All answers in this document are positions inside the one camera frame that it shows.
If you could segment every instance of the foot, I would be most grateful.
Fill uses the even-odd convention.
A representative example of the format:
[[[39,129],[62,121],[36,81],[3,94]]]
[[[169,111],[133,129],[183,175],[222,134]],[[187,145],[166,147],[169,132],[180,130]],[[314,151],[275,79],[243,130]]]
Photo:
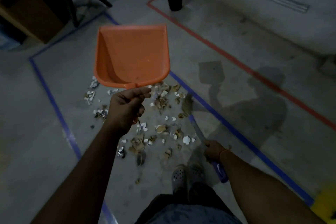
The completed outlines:
[[[188,178],[190,185],[192,186],[195,182],[201,182],[206,184],[204,169],[199,164],[191,164],[189,166]]]
[[[171,176],[171,186],[173,193],[180,188],[187,188],[187,167],[185,165],[178,165]]]

